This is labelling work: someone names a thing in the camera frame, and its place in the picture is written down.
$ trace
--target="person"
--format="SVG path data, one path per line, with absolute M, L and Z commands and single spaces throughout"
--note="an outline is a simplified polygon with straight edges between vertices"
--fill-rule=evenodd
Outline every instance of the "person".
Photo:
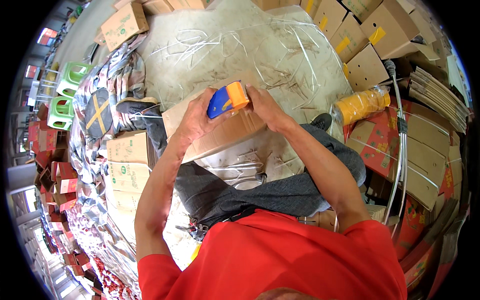
M 250 84 L 246 90 L 248 109 L 284 135 L 305 171 L 239 191 L 194 162 L 182 164 L 194 140 L 232 115 L 207 117 L 215 92 L 207 88 L 189 103 L 168 145 L 156 141 L 164 151 L 135 217 L 142 299 L 406 299 L 390 232 L 371 220 L 358 189 L 365 166 L 355 151 L 325 132 L 331 117 L 299 125 L 266 90 Z M 206 231 L 184 271 L 162 236 L 174 187 L 193 223 Z M 295 218 L 330 206 L 339 232 Z

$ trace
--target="hand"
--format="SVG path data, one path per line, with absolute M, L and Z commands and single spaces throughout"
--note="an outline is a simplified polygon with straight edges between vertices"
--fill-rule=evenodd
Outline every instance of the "hand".
M 291 119 L 267 90 L 257 90 L 253 85 L 246 84 L 245 88 L 252 103 L 246 107 L 247 110 L 255 112 L 267 124 L 270 130 L 278 132 Z
M 188 139 L 192 143 L 232 116 L 231 112 L 225 112 L 214 119 L 207 116 L 208 104 L 216 91 L 216 89 L 208 87 L 203 94 L 190 101 L 175 134 Z

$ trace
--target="green plastic stool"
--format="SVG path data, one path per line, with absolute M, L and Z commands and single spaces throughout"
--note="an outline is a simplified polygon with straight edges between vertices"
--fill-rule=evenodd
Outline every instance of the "green plastic stool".
M 69 130 L 73 123 L 73 103 L 70 97 L 55 97 L 48 108 L 47 125 L 55 129 Z
M 57 93 L 65 97 L 73 98 L 75 92 L 78 90 L 78 84 L 82 77 L 93 68 L 92 65 L 70 61 L 65 64 L 60 75 L 60 82 L 57 86 Z

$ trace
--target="metal stand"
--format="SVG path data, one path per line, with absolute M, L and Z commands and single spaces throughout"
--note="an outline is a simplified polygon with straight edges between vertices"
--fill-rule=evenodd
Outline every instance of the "metal stand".
M 388 199 L 388 205 L 387 205 L 387 209 L 385 210 L 385 215 L 383 219 L 383 224 L 386 225 L 399 182 L 401 182 L 401 185 L 402 185 L 402 197 L 400 202 L 399 215 L 402 213 L 403 204 L 405 202 L 405 195 L 407 192 L 407 168 L 408 168 L 408 156 L 407 156 L 408 127 L 407 127 L 407 122 L 405 121 L 405 114 L 403 113 L 403 108 L 402 108 L 402 100 L 400 98 L 400 92 L 398 91 L 398 85 L 396 82 L 395 64 L 391 60 L 386 60 L 384 62 L 384 65 L 388 73 L 390 74 L 390 77 L 392 77 L 393 85 L 395 88 L 396 102 L 398 105 L 396 126 L 398 129 L 398 137 L 399 137 L 399 151 L 398 151 L 398 162 L 396 167 L 395 181 L 393 182 L 392 191 L 390 193 L 390 198 Z M 395 227 L 392 232 L 392 236 L 395 234 L 397 226 L 398 226 L 398 223 L 395 224 Z

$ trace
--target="plastic bag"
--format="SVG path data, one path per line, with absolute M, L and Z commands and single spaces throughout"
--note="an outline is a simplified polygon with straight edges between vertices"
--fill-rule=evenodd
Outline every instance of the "plastic bag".
M 383 111 L 390 105 L 389 91 L 388 86 L 376 85 L 369 90 L 345 97 L 335 103 L 333 117 L 345 126 Z

